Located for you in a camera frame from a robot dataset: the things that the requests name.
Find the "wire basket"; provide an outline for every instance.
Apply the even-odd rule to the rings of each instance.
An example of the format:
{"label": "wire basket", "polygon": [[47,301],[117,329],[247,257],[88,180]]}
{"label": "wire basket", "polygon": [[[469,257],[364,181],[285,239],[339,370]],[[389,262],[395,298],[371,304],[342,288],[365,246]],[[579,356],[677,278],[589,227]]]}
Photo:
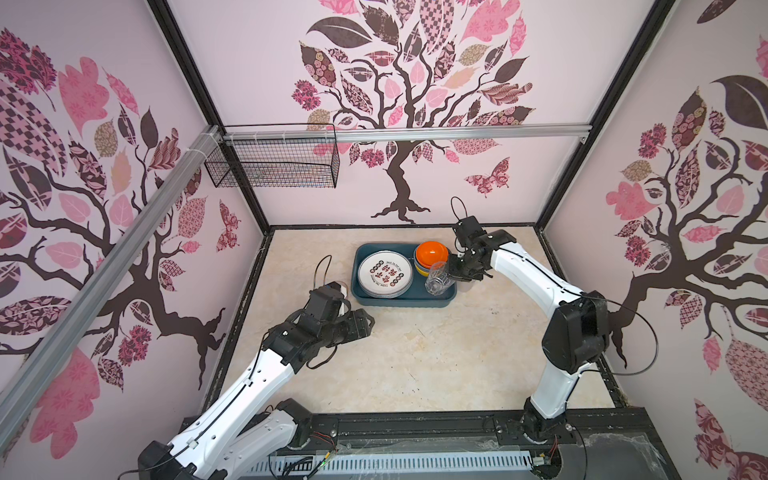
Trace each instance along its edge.
{"label": "wire basket", "polygon": [[[318,130],[318,126],[312,124],[310,128]],[[236,175],[242,174],[251,187],[336,188],[339,146],[335,131],[333,135],[329,131],[327,137],[276,136],[279,137],[280,133],[255,133],[253,137],[226,139],[224,145],[220,145],[221,148],[216,149],[205,162],[214,185],[237,187]],[[227,153],[235,157],[234,161],[240,164],[241,170],[237,166],[233,168],[227,161]]]}

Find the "pink butterfly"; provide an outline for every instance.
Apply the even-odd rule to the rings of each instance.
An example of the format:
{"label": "pink butterfly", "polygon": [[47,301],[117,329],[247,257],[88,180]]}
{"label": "pink butterfly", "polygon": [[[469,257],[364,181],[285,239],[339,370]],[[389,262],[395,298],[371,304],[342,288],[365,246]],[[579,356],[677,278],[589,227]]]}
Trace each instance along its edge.
{"label": "pink butterfly", "polygon": [[490,177],[486,177],[485,175],[472,175],[470,177],[466,177],[464,180],[468,181],[470,185],[477,187],[478,192],[484,194],[487,198],[488,192],[493,190],[494,185],[496,185],[496,187],[509,188],[509,185],[507,185],[507,182],[509,181],[509,175],[504,173],[507,170],[509,170],[509,157],[506,157],[504,160],[498,162],[498,165],[496,165],[496,167],[491,172]]}
{"label": "pink butterfly", "polygon": [[237,215],[231,214],[229,207],[224,205],[224,202],[219,200],[219,210],[221,211],[221,220],[224,221],[224,232],[219,236],[219,240],[216,242],[216,251],[220,252],[225,248],[234,248],[237,246],[237,226],[240,225],[240,221],[237,219]]}

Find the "floor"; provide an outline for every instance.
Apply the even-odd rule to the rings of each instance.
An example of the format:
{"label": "floor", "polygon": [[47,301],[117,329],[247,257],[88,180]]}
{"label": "floor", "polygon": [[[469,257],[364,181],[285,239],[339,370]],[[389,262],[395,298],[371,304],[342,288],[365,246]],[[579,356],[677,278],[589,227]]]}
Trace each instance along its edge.
{"label": "floor", "polygon": [[[532,228],[505,230],[548,265]],[[276,231],[224,389],[256,355],[267,329],[304,305],[322,257],[333,255],[328,282],[350,284],[355,251],[363,243],[425,240],[454,250],[449,228]],[[359,308],[353,296],[349,299],[353,309]],[[548,320],[504,276],[475,283],[442,309],[365,308],[376,319],[372,335],[341,345],[331,362],[317,370],[301,369],[270,403],[293,397],[312,412],[521,409],[536,389],[545,364],[541,337]],[[315,362],[328,354],[322,351]],[[600,375],[592,372],[584,374],[568,404],[613,406]]]}

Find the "blue tray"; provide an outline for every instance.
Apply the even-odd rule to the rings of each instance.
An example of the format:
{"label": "blue tray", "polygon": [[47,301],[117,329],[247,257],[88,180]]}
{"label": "blue tray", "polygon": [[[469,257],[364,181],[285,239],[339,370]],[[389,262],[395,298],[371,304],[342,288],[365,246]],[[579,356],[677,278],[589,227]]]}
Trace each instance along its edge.
{"label": "blue tray", "polygon": [[[352,295],[357,298],[360,305],[363,306],[407,306],[407,307],[428,307],[442,308],[454,299],[456,296],[456,285],[451,285],[441,295],[432,295],[427,292],[424,286],[427,277],[421,275],[413,266],[413,253],[418,247],[418,243],[365,243],[360,245],[355,253],[355,264],[352,268]],[[362,289],[357,281],[357,270],[360,263],[371,253],[380,250],[391,250],[404,255],[411,262],[413,267],[413,282],[404,294],[397,298],[374,298]]]}

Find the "white plate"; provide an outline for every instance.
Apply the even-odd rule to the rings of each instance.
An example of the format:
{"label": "white plate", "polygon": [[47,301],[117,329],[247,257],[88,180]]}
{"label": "white plate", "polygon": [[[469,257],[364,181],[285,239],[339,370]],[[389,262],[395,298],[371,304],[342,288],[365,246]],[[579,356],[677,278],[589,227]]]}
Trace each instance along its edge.
{"label": "white plate", "polygon": [[413,268],[403,255],[382,250],[368,255],[360,263],[357,280],[370,296],[395,298],[411,286]]}

